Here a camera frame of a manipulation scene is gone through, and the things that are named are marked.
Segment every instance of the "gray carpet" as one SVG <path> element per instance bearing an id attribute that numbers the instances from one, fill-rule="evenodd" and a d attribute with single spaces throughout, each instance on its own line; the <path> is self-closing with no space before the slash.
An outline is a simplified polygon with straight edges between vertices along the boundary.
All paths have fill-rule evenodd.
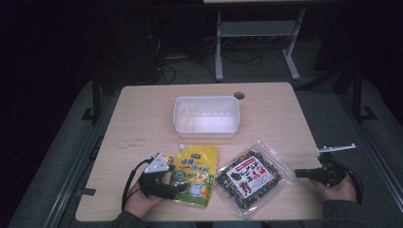
<path id="1" fill-rule="evenodd" d="M 223 60 L 223 83 L 251 82 L 289 82 L 301 86 L 314 80 L 321 72 L 313 72 L 320 42 L 297 43 L 294 59 L 301 80 L 293 81 L 282 58 L 281 49 L 285 43 L 269 46 L 262 56 L 262 63 L 257 66 L 236 64 Z M 185 76 L 178 74 L 172 84 L 207 84 L 214 83 L 214 55 L 204 59 L 193 59 L 169 64 Z M 166 81 L 173 74 L 165 73 Z M 297 98 L 313 133 L 317 147 L 340 146 L 355 143 L 356 149 L 335 153 L 335 157 L 350 166 L 362 178 L 364 195 L 362 206 L 367 220 L 373 227 L 403 227 L 403 214 L 385 183 L 378 168 L 372 147 L 362 135 L 362 129 L 368 132 L 376 148 L 403 184 L 401 153 L 403 127 L 397 122 L 383 104 L 377 90 L 367 82 L 363 87 L 363 104 L 370 106 L 377 121 L 357 124 L 349 110 L 350 93 L 336 95 L 331 86 L 335 79 L 325 82 L 311 91 L 297 91 Z M 107 124 L 119 98 L 102 96 L 102 116 L 96 124 L 82 121 L 85 110 L 92 106 L 91 85 L 83 88 L 71 108 L 64 125 L 60 129 L 52 147 L 43 161 L 35 179 L 16 211 L 10 227 L 98 227 L 100 223 L 82 223 L 74 218 L 80 200 L 80 189 L 85 186 L 92 161 L 89 159 L 99 137 L 105 134 Z M 318 227 L 317 221 L 269 221 L 272 227 Z"/>

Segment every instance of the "white plastic container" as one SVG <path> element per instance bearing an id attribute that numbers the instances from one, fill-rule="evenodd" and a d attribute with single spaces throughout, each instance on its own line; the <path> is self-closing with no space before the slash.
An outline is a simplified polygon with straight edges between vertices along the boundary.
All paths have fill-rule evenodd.
<path id="1" fill-rule="evenodd" d="M 231 96 L 180 97 L 173 121 L 181 138 L 233 138 L 240 125 L 240 107 Z"/>

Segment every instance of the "plastic bag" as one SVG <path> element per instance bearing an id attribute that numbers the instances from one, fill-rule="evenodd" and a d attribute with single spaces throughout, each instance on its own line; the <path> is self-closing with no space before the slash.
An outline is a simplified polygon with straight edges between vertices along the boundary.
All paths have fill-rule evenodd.
<path id="1" fill-rule="evenodd" d="M 260 140 L 252 141 L 247 151 L 221 167 L 216 175 L 216 185 L 226 204 L 242 219 L 251 218 L 284 183 L 294 180 L 294 173 Z"/>
<path id="2" fill-rule="evenodd" d="M 187 186 L 173 200 L 207 206 L 213 192 L 217 160 L 215 145 L 190 145 L 183 149 L 174 158 L 170 184 Z"/>

